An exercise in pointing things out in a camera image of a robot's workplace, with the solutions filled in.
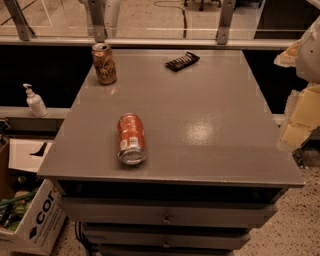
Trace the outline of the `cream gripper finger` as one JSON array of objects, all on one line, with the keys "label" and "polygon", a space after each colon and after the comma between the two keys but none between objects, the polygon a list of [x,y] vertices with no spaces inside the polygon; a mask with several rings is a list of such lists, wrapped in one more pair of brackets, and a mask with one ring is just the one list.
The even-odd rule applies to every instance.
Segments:
[{"label": "cream gripper finger", "polygon": [[309,84],[301,92],[292,90],[288,96],[279,140],[300,147],[320,126],[320,85]]},{"label": "cream gripper finger", "polygon": [[297,40],[285,51],[279,54],[274,59],[274,64],[280,67],[295,67],[296,66],[296,56],[300,41]]}]

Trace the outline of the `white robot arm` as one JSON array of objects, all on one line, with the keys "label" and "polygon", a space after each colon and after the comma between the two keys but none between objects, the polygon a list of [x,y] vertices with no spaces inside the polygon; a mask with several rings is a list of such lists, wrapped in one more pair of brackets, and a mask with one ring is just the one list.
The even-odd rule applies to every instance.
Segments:
[{"label": "white robot arm", "polygon": [[279,141],[299,148],[320,126],[320,17],[302,38],[279,54],[274,64],[295,67],[299,78],[308,82],[300,93],[292,91],[285,107]]}]

